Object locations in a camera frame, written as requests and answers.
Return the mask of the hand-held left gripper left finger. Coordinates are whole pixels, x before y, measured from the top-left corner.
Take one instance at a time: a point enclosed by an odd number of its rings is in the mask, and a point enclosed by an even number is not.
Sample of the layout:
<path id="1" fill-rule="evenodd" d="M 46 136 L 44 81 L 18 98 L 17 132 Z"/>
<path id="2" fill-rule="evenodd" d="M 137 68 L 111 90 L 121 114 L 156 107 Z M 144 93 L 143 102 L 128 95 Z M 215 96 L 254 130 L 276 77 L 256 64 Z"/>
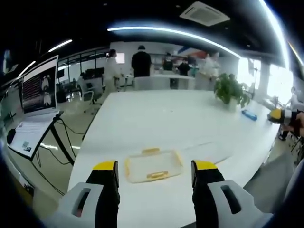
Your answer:
<path id="1" fill-rule="evenodd" d="M 45 219 L 47 228 L 116 228 L 120 203 L 118 161 L 97 164 L 86 182 L 70 189 L 57 210 Z"/>

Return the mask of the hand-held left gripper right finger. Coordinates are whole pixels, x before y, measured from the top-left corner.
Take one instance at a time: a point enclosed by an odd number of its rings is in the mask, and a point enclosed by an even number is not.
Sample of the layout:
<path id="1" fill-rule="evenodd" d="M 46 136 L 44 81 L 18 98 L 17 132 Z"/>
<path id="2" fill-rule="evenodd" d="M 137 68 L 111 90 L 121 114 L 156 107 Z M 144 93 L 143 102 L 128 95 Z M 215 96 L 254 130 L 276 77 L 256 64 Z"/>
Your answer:
<path id="1" fill-rule="evenodd" d="M 215 164 L 191 161 L 192 202 L 198 228 L 262 228 L 273 216 L 254 204 L 254 197 Z"/>

